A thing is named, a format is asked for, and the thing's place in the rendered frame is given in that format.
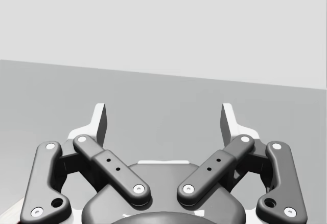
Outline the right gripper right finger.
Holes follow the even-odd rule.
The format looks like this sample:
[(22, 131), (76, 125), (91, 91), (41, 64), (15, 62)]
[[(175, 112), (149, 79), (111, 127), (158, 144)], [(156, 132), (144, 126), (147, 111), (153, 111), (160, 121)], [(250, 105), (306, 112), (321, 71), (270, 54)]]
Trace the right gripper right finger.
[(298, 175), (287, 143), (264, 144), (259, 134), (240, 125), (230, 103), (222, 104), (220, 129), (224, 148), (214, 152), (177, 188), (184, 206), (199, 203), (215, 185), (231, 191), (249, 172), (260, 175), (266, 193), (255, 214), (267, 224), (307, 224), (308, 215)]

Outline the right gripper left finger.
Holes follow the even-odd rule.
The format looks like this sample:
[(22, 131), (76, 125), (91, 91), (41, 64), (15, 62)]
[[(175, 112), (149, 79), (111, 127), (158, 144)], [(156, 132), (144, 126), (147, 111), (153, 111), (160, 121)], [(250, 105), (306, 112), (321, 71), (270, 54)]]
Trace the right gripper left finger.
[(103, 148), (107, 129), (104, 103), (95, 105), (89, 124), (72, 130), (66, 142), (46, 141), (36, 149), (20, 214), (21, 224), (60, 224), (72, 214), (61, 190), (67, 175), (81, 172), (96, 191), (111, 185), (134, 206), (151, 199), (149, 185), (112, 151)]

